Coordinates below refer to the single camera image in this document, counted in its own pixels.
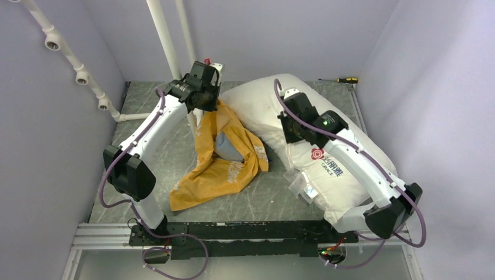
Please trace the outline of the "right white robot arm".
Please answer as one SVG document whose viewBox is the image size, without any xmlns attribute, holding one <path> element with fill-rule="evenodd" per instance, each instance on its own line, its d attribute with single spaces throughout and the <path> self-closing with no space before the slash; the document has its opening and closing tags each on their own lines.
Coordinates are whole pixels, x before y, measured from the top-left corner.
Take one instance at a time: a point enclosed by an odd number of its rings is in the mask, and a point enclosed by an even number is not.
<svg viewBox="0 0 495 280">
<path fill-rule="evenodd" d="M 296 88 L 288 89 L 288 97 L 280 93 L 281 86 L 274 86 L 275 96 L 282 111 L 284 136 L 291 143 L 307 142 L 316 145 L 331 157 L 331 161 L 350 173 L 364 188 L 372 200 L 369 204 L 357 204 L 346 210 L 336 220 L 322 225 L 322 236 L 336 242 L 345 232 L 370 230 L 382 239 L 398 236 L 400 227 L 417 214 L 421 224 L 421 241 L 426 242 L 427 228 L 418 208 L 423 190 L 416 183 L 406 184 L 380 164 L 365 149 L 350 123 L 333 110 L 318 113 L 307 95 Z"/>
</svg>

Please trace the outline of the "white pillow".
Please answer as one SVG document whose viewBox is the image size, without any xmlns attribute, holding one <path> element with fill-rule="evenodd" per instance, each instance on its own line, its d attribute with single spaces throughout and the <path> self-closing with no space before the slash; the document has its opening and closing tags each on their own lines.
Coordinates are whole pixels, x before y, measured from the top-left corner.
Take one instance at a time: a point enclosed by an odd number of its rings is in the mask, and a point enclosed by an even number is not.
<svg viewBox="0 0 495 280">
<path fill-rule="evenodd" d="M 294 75 L 256 79 L 221 95 L 241 123 L 294 175 L 291 191 L 338 232 L 387 238 L 402 223 L 386 153 L 328 99 Z"/>
</svg>

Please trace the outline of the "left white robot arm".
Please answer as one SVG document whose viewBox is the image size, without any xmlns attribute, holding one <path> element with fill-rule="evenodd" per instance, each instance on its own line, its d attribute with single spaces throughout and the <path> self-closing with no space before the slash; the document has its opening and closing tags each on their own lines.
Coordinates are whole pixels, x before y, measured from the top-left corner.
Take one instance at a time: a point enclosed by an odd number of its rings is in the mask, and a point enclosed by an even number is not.
<svg viewBox="0 0 495 280">
<path fill-rule="evenodd" d="M 156 88 L 157 105 L 126 140 L 103 151 L 106 171 L 99 186 L 101 205 L 129 204 L 138 223 L 146 228 L 145 238 L 154 245 L 167 239 L 168 220 L 153 195 L 156 177 L 148 163 L 187 114 L 195 109 L 216 110 L 223 68 L 219 63 L 195 61 L 184 77 Z"/>
</svg>

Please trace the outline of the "yellow and blue pillowcase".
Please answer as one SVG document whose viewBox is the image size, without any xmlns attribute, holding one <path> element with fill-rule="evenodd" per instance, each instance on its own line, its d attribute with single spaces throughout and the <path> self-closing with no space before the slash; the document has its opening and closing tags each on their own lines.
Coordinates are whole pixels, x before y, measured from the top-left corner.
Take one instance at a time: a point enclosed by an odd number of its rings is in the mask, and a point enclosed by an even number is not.
<svg viewBox="0 0 495 280">
<path fill-rule="evenodd" d="M 214 150 L 214 139 L 224 133 L 240 153 L 242 161 L 220 157 Z M 262 140 L 246 129 L 232 109 L 219 101 L 217 110 L 206 112 L 196 129 L 196 167 L 170 191 L 172 211 L 241 192 L 260 172 L 269 169 Z"/>
</svg>

